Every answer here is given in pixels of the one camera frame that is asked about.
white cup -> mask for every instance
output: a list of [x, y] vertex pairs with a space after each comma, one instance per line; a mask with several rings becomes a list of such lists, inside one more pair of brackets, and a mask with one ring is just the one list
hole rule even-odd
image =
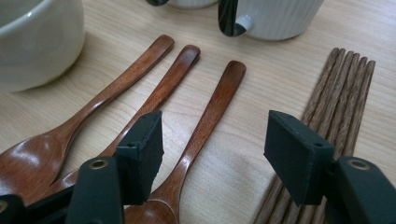
[[156, 7], [168, 4], [172, 7], [196, 9], [210, 7], [218, 0], [147, 0], [147, 2]]
[[283, 40], [303, 33], [323, 0], [219, 0], [219, 28], [227, 36]]
[[0, 92], [60, 76], [78, 57], [84, 36], [81, 0], [0, 0]]

ceramic bowl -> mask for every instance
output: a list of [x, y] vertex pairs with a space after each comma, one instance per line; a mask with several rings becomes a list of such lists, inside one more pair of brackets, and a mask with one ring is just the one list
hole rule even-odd
[[48, 83], [84, 44], [81, 0], [0, 0], [0, 92]]

wooden table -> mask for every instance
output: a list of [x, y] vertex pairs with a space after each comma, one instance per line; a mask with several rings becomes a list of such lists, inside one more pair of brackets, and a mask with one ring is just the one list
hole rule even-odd
[[396, 185], [396, 3], [325, 1], [307, 31], [264, 42], [219, 31], [217, 5], [199, 10], [152, 7], [143, 0], [83, 0], [86, 41], [76, 63], [40, 88], [0, 94], [0, 151], [74, 115], [161, 34], [174, 50], [97, 113], [80, 131], [63, 174], [96, 156], [144, 103], [180, 50], [201, 48], [200, 62], [162, 107], [163, 165], [157, 188], [176, 164], [230, 60], [247, 73], [193, 165], [181, 196], [182, 223], [251, 223], [273, 170], [262, 155], [270, 109], [299, 118], [332, 48], [376, 61], [355, 156], [376, 163]]

chopstick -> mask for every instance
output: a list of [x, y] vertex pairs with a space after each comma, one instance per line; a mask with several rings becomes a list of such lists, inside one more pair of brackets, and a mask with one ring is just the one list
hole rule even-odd
[[[375, 62], [344, 49], [333, 49], [303, 113], [302, 122], [336, 150], [334, 157], [352, 155], [356, 145]], [[254, 223], [322, 223], [324, 204], [297, 207], [277, 175]]]

mug handle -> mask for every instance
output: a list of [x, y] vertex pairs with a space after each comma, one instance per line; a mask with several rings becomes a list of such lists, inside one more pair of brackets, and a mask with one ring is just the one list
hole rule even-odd
[[162, 5], [165, 5], [169, 0], [146, 0], [150, 5], [155, 6], [155, 7], [160, 7]]
[[219, 28], [227, 36], [239, 36], [247, 29], [235, 22], [238, 0], [219, 0]]

